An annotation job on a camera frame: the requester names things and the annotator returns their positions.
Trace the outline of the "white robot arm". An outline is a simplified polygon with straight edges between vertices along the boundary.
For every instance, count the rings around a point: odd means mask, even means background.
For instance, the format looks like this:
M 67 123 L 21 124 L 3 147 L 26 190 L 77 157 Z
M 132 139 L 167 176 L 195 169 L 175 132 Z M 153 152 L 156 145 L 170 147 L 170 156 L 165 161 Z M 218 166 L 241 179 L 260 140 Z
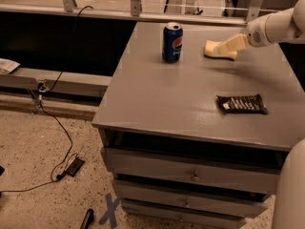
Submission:
M 305 43 L 305 0 L 298 0 L 293 8 L 256 18 L 244 31 L 219 43 L 215 49 L 227 54 L 247 46 L 259 48 L 282 42 Z

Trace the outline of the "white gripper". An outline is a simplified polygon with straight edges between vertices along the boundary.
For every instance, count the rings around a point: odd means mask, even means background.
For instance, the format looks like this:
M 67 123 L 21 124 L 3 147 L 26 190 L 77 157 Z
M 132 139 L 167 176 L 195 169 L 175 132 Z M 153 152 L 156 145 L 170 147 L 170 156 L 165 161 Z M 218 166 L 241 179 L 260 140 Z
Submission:
M 244 50 L 249 44 L 256 48 L 273 44 L 274 40 L 270 37 L 272 18 L 272 15 L 267 14 L 249 22 L 243 33 L 235 34 L 218 44 L 216 46 L 218 52 L 221 54 L 237 52 Z

